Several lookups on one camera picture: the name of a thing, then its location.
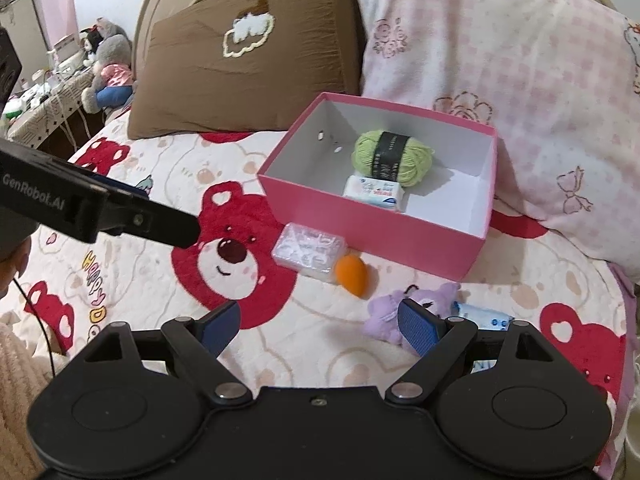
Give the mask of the orange makeup sponge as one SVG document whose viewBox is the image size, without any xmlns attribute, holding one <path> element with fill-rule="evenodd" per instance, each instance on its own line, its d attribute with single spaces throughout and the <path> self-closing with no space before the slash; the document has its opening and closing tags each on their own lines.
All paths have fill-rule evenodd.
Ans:
<svg viewBox="0 0 640 480">
<path fill-rule="evenodd" d="M 335 279 L 344 289 L 356 297 L 362 298 L 369 287 L 369 275 L 366 264 L 355 254 L 339 258 L 334 268 Z"/>
</svg>

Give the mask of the clear floss pick box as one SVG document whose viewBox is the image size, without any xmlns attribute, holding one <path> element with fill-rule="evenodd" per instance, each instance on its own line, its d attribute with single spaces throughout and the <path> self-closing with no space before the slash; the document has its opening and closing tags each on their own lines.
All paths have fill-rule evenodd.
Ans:
<svg viewBox="0 0 640 480">
<path fill-rule="evenodd" d="M 335 266 L 346 252 L 343 237 L 288 223 L 272 248 L 271 257 L 279 266 L 308 278 L 334 283 Z"/>
</svg>

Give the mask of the white blue tissue pack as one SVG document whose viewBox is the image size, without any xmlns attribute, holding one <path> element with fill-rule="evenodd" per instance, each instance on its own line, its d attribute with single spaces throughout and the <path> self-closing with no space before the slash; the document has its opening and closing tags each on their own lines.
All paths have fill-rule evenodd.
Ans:
<svg viewBox="0 0 640 480">
<path fill-rule="evenodd" d="M 480 330 L 507 330 L 514 317 L 500 311 L 462 304 L 455 301 L 451 307 L 451 314 L 459 318 L 467 318 L 477 325 Z"/>
</svg>

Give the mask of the purple plush toy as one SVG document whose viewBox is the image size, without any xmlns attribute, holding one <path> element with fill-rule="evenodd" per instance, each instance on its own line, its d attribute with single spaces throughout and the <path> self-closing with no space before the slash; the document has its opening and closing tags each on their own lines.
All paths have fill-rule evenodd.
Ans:
<svg viewBox="0 0 640 480">
<path fill-rule="evenodd" d="M 460 284 L 457 282 L 445 282 L 436 289 L 419 288 L 412 284 L 405 290 L 395 290 L 389 295 L 374 298 L 369 301 L 369 318 L 364 322 L 362 331 L 374 339 L 401 346 L 414 353 L 398 326 L 397 313 L 401 301 L 411 299 L 427 308 L 431 314 L 439 318 L 448 318 L 459 289 Z"/>
</svg>

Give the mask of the bear print bed blanket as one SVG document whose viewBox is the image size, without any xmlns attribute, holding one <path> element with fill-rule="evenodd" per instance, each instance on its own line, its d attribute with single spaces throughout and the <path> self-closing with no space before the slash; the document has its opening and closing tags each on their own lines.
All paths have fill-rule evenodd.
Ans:
<svg viewBox="0 0 640 480">
<path fill-rule="evenodd" d="M 204 196 L 238 205 L 244 209 L 241 226 L 279 232 L 256 176 L 279 133 L 133 141 L 127 128 L 126 117 L 112 120 L 80 149 L 78 162 L 97 162 L 111 178 L 190 212 L 198 212 Z M 244 313 L 256 312 L 258 292 L 274 303 L 222 356 L 250 388 L 385 387 L 413 363 L 409 351 L 363 333 L 367 299 L 285 268 L 260 274 L 258 263 L 270 250 L 269 243 L 258 243 L 238 270 L 210 260 L 202 271 Z M 618 271 L 495 202 L 486 242 L 458 297 L 546 326 L 573 360 L 600 367 L 614 427 L 598 471 L 622 478 L 636 303 Z M 2 477 L 35 477 L 39 465 L 26 441 L 26 404 L 107 323 L 145 330 L 203 313 L 179 281 L 168 246 L 109 235 L 87 245 L 49 228 L 35 232 L 26 272 L 1 303 Z"/>
</svg>

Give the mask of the cluttered side table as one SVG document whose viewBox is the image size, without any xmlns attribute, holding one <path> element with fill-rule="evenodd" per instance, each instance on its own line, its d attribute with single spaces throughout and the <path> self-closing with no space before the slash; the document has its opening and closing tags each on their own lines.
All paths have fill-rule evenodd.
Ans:
<svg viewBox="0 0 640 480">
<path fill-rule="evenodd" d="M 1 112 L 2 139 L 52 153 L 61 149 L 55 141 L 64 134 L 70 154 L 75 153 L 78 144 L 92 138 L 81 105 L 81 92 L 91 86 L 92 78 L 91 70 L 82 70 L 56 86 L 45 81 L 14 96 Z"/>
</svg>

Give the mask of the grey plush doll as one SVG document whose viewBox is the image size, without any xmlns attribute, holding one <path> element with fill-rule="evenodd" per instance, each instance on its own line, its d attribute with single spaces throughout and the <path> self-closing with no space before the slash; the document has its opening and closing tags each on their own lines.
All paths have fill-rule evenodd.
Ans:
<svg viewBox="0 0 640 480">
<path fill-rule="evenodd" d="M 94 51 L 93 80 L 81 93 L 82 108 L 88 114 L 116 110 L 134 95 L 129 39 L 106 18 L 98 18 L 94 30 L 100 35 L 100 42 Z"/>
</svg>

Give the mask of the white tissue pack in box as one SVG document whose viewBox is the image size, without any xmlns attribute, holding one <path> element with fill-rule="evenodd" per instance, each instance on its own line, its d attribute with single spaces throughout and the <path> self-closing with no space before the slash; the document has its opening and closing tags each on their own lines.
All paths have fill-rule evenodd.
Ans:
<svg viewBox="0 0 640 480">
<path fill-rule="evenodd" d="M 343 196 L 356 202 L 393 211 L 401 211 L 404 189 L 394 181 L 353 174 L 345 184 Z"/>
</svg>

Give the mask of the pink cardboard box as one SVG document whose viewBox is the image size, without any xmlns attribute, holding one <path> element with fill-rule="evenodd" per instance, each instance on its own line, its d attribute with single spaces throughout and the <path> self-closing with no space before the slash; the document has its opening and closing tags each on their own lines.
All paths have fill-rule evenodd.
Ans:
<svg viewBox="0 0 640 480">
<path fill-rule="evenodd" d="M 451 281 L 482 249 L 496 130 L 392 102 L 322 93 L 258 172 L 273 215 Z"/>
</svg>

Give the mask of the brown pillow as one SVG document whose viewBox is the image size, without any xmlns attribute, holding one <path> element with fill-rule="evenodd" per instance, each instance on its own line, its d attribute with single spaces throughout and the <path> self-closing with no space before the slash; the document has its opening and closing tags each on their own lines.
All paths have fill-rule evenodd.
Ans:
<svg viewBox="0 0 640 480">
<path fill-rule="evenodd" d="M 157 22 L 132 140 L 286 130 L 322 92 L 359 94 L 357 0 L 203 0 Z"/>
</svg>

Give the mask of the green yarn ball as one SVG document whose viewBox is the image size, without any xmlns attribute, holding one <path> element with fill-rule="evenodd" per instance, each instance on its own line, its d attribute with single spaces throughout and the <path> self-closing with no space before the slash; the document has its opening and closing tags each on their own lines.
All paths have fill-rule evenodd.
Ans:
<svg viewBox="0 0 640 480">
<path fill-rule="evenodd" d="M 363 177 L 412 188 L 431 170 L 434 150 L 413 136 L 371 130 L 358 136 L 352 166 Z"/>
</svg>

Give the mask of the pink checked pillow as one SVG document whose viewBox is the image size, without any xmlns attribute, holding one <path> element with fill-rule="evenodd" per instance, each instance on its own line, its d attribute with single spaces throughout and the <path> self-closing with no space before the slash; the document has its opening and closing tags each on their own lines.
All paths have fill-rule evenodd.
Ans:
<svg viewBox="0 0 640 480">
<path fill-rule="evenodd" d="M 495 128 L 496 192 L 639 276 L 639 25 L 594 0 L 358 0 L 362 92 Z"/>
</svg>

